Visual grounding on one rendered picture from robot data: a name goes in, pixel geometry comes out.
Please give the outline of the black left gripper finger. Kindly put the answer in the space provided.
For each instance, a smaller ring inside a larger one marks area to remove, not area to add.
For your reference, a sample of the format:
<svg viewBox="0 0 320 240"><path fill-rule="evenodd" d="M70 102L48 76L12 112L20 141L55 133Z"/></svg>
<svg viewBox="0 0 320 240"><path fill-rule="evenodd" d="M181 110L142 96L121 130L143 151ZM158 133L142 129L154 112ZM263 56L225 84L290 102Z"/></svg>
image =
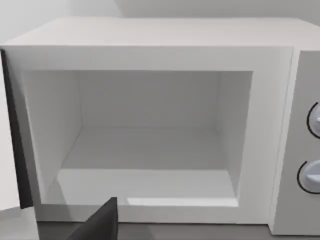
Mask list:
<svg viewBox="0 0 320 240"><path fill-rule="evenodd" d="M118 240L117 197L111 197L65 240Z"/></svg>

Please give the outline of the pale microwave oven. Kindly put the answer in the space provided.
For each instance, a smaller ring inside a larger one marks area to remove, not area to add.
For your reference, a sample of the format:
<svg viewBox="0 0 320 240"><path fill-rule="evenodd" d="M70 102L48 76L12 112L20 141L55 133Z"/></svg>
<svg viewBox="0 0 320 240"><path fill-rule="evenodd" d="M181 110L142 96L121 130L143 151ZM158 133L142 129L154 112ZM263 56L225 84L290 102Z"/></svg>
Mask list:
<svg viewBox="0 0 320 240"><path fill-rule="evenodd" d="M37 221L267 225L320 236L320 26L296 18L63 17L0 43L22 86L39 204L20 206L0 57L0 239Z"/></svg>

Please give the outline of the black microwave door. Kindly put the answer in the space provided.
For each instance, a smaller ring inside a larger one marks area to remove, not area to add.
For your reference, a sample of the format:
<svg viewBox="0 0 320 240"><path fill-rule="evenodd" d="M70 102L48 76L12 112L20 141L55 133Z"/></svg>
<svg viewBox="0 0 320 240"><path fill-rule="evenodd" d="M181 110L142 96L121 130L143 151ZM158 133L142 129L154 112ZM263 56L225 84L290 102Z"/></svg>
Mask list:
<svg viewBox="0 0 320 240"><path fill-rule="evenodd" d="M25 96L14 66L2 48L0 57L20 207L35 208L40 202L40 193Z"/></svg>

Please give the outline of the grey microwave knob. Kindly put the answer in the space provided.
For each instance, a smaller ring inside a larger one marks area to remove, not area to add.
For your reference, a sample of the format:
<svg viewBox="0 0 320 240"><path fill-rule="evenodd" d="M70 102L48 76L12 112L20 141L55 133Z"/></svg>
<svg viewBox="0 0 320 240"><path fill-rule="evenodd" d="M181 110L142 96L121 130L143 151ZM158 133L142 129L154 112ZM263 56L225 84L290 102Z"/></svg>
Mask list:
<svg viewBox="0 0 320 240"><path fill-rule="evenodd" d="M320 140L320 103L315 102L309 109L306 117L306 126L309 133Z"/></svg>
<svg viewBox="0 0 320 240"><path fill-rule="evenodd" d="M305 193L320 195L320 159L305 161L297 171L296 181Z"/></svg>

